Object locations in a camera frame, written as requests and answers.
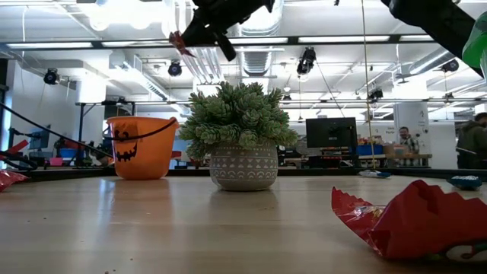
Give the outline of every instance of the person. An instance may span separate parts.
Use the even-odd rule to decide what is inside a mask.
[[[399,129],[399,137],[400,144],[404,145],[408,148],[410,154],[417,155],[419,154],[419,142],[417,139],[413,138],[411,134],[409,134],[409,128],[403,126]],[[399,164],[403,167],[415,167],[419,166],[418,159],[401,159]]]
[[[479,113],[460,129],[457,143],[459,169],[485,169],[487,159],[487,113]]]

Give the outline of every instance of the potted succulent plant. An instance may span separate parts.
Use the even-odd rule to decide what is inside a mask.
[[[192,140],[193,159],[211,155],[210,174],[223,190],[264,190],[277,178],[277,145],[293,145],[289,115],[279,109],[282,92],[263,93],[261,84],[222,82],[216,95],[191,94],[192,116],[180,138]]]

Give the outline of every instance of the black cable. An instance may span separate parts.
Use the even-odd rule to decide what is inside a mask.
[[[37,124],[37,123],[35,123],[35,122],[33,122],[33,121],[29,120],[28,118],[26,118],[26,117],[24,117],[24,116],[20,115],[19,113],[15,112],[15,111],[14,111],[13,109],[11,109],[10,107],[5,106],[5,104],[4,104],[4,103],[0,103],[0,107],[1,107],[1,108],[3,108],[3,109],[5,109],[5,110],[8,110],[8,112],[10,112],[10,113],[14,114],[15,116],[17,116],[17,117],[21,118],[22,120],[24,120],[24,121],[26,121],[26,122],[28,122],[28,123],[30,123],[30,124],[32,124],[32,125],[34,125],[34,126],[36,126],[36,127],[40,128],[40,129],[46,130],[47,132],[49,132],[49,133],[51,133],[51,134],[53,134],[53,135],[56,135],[56,136],[58,136],[58,137],[60,137],[60,138],[63,138],[63,139],[69,140],[69,141],[74,142],[74,143],[76,143],[76,144],[78,144],[78,145],[82,145],[82,146],[84,146],[84,147],[86,147],[86,148],[89,148],[89,149],[91,149],[91,150],[94,150],[94,151],[96,151],[96,152],[99,152],[99,153],[101,153],[101,154],[103,154],[103,155],[105,155],[105,156],[108,156],[108,157],[110,157],[110,158],[113,158],[113,155],[110,155],[110,154],[108,154],[108,153],[106,153],[106,152],[104,152],[104,151],[101,151],[101,150],[99,150],[99,149],[97,149],[97,148],[94,148],[94,147],[92,147],[92,146],[86,145],[85,143],[75,141],[75,140],[73,140],[73,139],[71,139],[71,138],[68,138],[68,137],[66,137],[66,136],[63,136],[63,135],[61,135],[61,134],[59,134],[59,133],[57,133],[57,132],[55,132],[55,131],[52,131],[51,129],[48,129],[48,128],[46,128],[45,126],[41,126],[41,125],[39,125],[39,124]]]
[[[172,118],[170,120],[170,122],[166,125],[166,126],[163,126],[161,127],[160,129],[157,129],[153,132],[149,132],[149,133],[145,133],[144,135],[139,135],[139,136],[132,136],[132,137],[127,137],[127,138],[119,138],[119,137],[104,137],[106,140],[110,140],[110,141],[131,141],[131,140],[137,140],[137,139],[142,139],[142,138],[145,138],[145,137],[149,137],[149,136],[152,136],[154,134],[157,134],[167,128],[169,128],[170,126],[172,126],[174,123],[176,122],[176,119],[175,118]]]
[[[1,159],[0,161],[4,161],[9,166],[15,167],[18,170],[32,171],[32,170],[36,170],[37,169],[37,164],[36,163],[34,163],[31,160],[27,160],[26,158],[21,157],[20,155],[15,155],[15,154],[12,154],[12,153],[9,153],[9,152],[6,152],[6,151],[0,151],[0,155],[1,156],[5,156],[5,158]],[[24,166],[21,166],[21,165],[18,165],[18,164],[14,164],[13,162],[11,162],[10,160],[8,160],[7,158],[9,158],[10,160],[13,160],[13,161],[21,161],[21,162],[24,162],[25,164],[30,165],[30,167],[24,167]]]

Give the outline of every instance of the orange pumpkin bucket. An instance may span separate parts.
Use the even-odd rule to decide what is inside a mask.
[[[126,180],[156,180],[166,176],[179,128],[176,118],[118,116],[109,118],[107,124],[115,138],[113,160],[118,176]]]

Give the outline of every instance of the computer monitor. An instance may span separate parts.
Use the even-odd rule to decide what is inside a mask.
[[[49,146],[49,132],[44,129],[35,128],[30,137],[29,149],[41,149]]]
[[[306,119],[308,148],[357,147],[355,118]]]

